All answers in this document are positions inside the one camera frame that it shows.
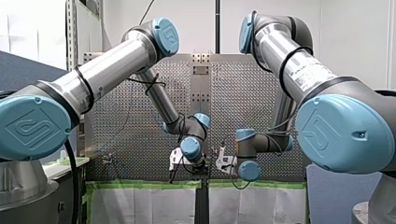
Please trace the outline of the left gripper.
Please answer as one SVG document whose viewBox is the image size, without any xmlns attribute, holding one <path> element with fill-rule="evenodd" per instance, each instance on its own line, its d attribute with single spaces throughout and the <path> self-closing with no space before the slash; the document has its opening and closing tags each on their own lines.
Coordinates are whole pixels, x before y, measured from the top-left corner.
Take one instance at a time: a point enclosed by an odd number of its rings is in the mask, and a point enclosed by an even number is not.
<svg viewBox="0 0 396 224">
<path fill-rule="evenodd" d="M 201 163 L 194 164 L 192 166 L 192 173 L 194 175 L 208 175 L 209 173 L 209 164 L 205 161 Z"/>
</svg>

